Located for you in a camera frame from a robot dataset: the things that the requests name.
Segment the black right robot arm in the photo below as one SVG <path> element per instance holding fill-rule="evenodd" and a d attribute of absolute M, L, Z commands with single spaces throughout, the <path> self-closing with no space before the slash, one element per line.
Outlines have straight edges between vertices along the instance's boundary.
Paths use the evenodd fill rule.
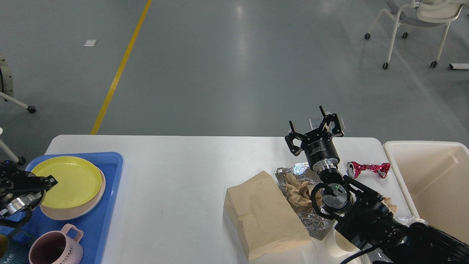
<path fill-rule="evenodd" d="M 355 173 L 339 172 L 333 137 L 344 136 L 341 122 L 322 106 L 320 111 L 320 125 L 307 133 L 298 133 L 290 121 L 285 141 L 293 155 L 305 152 L 310 169 L 320 178 L 309 192 L 312 209 L 337 221 L 335 230 L 359 249 L 342 262 L 380 249 L 392 264 L 467 264 L 467 244 L 424 223 L 400 224 L 381 194 L 358 182 Z"/>

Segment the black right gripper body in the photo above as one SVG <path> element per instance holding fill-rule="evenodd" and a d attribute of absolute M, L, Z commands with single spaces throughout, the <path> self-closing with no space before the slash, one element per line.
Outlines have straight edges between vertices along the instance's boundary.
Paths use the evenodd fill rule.
<path fill-rule="evenodd" d="M 310 169 L 321 172 L 325 169 L 336 169 L 340 161 L 330 132 L 315 129 L 305 134 L 301 148 L 306 154 Z"/>

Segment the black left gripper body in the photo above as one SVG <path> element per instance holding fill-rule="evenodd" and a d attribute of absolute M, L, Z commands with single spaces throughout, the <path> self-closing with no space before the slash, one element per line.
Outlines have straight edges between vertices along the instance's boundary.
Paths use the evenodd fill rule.
<path fill-rule="evenodd" d="M 46 191 L 27 194 L 6 194 L 1 197 L 1 217 L 10 217 L 18 212 L 34 210 L 42 204 Z"/>

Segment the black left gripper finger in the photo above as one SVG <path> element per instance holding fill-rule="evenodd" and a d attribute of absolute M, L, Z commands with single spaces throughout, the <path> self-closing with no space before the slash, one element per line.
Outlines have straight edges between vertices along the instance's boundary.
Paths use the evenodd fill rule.
<path fill-rule="evenodd" d="M 36 176 L 35 181 L 36 183 L 33 184 L 35 192 L 49 191 L 58 184 L 57 179 L 53 175 L 47 177 Z"/>

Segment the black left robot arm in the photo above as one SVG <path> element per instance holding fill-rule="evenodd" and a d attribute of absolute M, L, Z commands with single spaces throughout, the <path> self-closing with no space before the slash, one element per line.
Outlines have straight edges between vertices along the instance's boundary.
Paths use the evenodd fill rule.
<path fill-rule="evenodd" d="M 46 193 L 58 184 L 52 175 L 36 176 L 18 168 L 13 161 L 1 162 L 1 226 L 20 228 L 27 224 Z"/>

